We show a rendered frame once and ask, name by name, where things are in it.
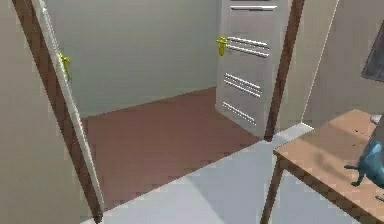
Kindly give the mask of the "white panelled room door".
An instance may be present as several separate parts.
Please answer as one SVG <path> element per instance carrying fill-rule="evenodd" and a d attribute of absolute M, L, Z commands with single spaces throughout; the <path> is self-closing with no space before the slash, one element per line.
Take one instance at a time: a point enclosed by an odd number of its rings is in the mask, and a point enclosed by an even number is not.
<path fill-rule="evenodd" d="M 216 109 L 263 137 L 292 0 L 223 0 Z"/>

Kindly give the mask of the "brown wooden table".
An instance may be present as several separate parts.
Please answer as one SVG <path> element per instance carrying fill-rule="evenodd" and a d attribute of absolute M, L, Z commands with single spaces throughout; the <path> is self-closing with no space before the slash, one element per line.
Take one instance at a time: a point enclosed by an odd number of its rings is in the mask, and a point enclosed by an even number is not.
<path fill-rule="evenodd" d="M 375 125 L 366 112 L 353 109 L 273 150 L 276 163 L 259 224 L 269 224 L 280 180 L 285 171 L 346 212 L 361 224 L 384 224 L 384 190 L 369 180 L 351 183 L 358 173 L 345 168 L 356 164 L 370 141 L 383 144 L 384 118 Z"/>

